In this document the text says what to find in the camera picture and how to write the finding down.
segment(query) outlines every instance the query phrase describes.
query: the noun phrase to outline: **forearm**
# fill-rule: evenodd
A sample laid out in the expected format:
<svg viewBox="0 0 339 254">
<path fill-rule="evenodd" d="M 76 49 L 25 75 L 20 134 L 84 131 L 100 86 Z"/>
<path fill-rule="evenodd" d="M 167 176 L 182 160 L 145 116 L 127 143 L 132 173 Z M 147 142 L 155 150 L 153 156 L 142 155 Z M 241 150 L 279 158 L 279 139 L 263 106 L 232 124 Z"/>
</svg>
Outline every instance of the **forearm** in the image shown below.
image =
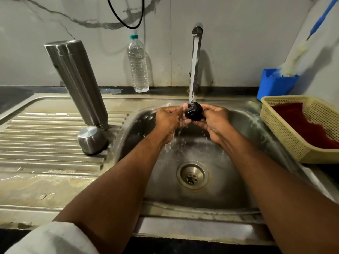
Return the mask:
<svg viewBox="0 0 339 254">
<path fill-rule="evenodd" d="M 121 253 L 137 222 L 163 137 L 161 132 L 152 131 L 75 197 L 55 221 L 75 223 L 100 252 Z"/>
<path fill-rule="evenodd" d="M 337 204 L 257 150 L 231 125 L 220 138 L 284 253 L 338 252 Z"/>
</svg>

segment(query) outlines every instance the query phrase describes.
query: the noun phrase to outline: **water bottle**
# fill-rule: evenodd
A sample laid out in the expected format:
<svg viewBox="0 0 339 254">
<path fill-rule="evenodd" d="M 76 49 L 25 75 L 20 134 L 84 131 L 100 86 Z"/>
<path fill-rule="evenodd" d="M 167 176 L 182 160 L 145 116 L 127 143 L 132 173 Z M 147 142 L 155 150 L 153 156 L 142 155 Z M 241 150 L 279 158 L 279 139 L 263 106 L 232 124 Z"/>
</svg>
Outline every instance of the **water bottle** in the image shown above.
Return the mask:
<svg viewBox="0 0 339 254">
<path fill-rule="evenodd" d="M 142 42 L 138 40 L 137 34 L 130 35 L 129 38 L 130 44 L 128 46 L 128 58 L 134 90 L 137 93 L 144 93 L 150 89 L 145 49 Z"/>
</svg>

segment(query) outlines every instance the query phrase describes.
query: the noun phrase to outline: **human hand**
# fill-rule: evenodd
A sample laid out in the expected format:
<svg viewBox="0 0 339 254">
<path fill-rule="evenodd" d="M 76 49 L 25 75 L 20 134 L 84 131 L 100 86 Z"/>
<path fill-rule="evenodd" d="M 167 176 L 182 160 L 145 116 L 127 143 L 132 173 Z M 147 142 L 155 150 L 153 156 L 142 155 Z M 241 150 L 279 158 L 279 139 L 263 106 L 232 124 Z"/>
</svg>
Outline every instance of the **human hand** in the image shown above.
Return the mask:
<svg viewBox="0 0 339 254">
<path fill-rule="evenodd" d="M 193 123 L 205 129 L 210 134 L 211 140 L 221 145 L 220 135 L 231 125 L 228 120 L 228 109 L 209 104 L 201 104 L 201 106 L 206 121 L 193 121 Z"/>
<path fill-rule="evenodd" d="M 182 119 L 186 106 L 170 106 L 157 109 L 155 130 L 164 135 L 164 144 L 172 141 L 174 131 L 191 123 L 190 119 Z"/>
</svg>

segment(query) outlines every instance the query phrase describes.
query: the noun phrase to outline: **black countertop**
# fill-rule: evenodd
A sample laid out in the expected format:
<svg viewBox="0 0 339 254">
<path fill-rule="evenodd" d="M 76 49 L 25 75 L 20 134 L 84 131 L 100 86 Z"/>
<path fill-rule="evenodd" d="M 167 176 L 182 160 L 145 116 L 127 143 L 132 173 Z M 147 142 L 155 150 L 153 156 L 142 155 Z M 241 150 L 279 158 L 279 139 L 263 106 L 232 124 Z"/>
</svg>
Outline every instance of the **black countertop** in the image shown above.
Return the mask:
<svg viewBox="0 0 339 254">
<path fill-rule="evenodd" d="M 105 87 L 102 93 L 135 94 L 132 87 Z M 199 96 L 256 96 L 257 87 L 201 87 Z M 35 93 L 67 93 L 64 87 L 47 86 L 0 86 L 0 113 Z M 146 94 L 182 95 L 188 96 L 185 87 L 153 87 Z M 23 238 L 28 230 L 0 229 L 0 253 Z M 281 253 L 276 246 L 234 245 L 225 243 L 211 243 L 196 240 L 164 239 L 149 237 L 131 237 L 124 253 L 252 253 L 268 252 Z"/>
</svg>

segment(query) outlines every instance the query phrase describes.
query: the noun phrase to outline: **drain strainer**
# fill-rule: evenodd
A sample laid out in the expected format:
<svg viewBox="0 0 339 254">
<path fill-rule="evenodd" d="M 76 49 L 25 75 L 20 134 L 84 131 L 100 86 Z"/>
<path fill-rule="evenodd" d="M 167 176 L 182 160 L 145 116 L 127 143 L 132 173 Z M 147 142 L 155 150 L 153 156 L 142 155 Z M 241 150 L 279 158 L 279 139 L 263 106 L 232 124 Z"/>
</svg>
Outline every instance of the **drain strainer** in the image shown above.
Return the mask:
<svg viewBox="0 0 339 254">
<path fill-rule="evenodd" d="M 200 162 L 188 161 L 178 167 L 177 178 L 184 187 L 199 189 L 206 185 L 209 174 Z"/>
</svg>

